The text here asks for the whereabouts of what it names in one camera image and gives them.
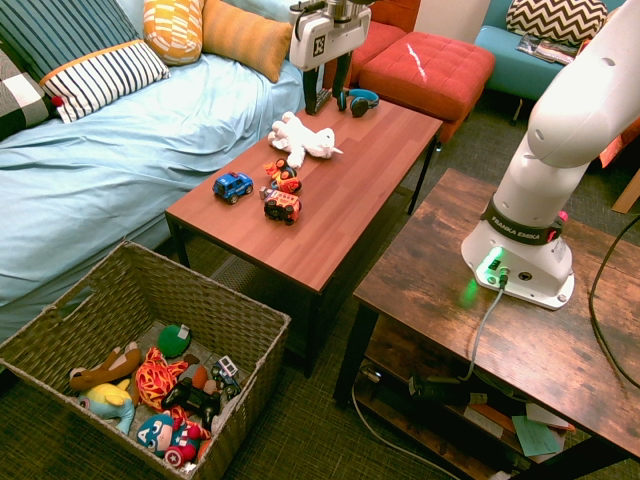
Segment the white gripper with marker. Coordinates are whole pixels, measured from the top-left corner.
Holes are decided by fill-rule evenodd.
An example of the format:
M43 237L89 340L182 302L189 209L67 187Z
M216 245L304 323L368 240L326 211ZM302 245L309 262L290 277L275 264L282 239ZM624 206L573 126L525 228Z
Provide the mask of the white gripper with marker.
M303 73L305 112L315 115L321 106L320 65L336 59L332 96L338 109L346 109L344 85L352 53L369 32L369 1L298 1L289 7L293 26L289 60Z

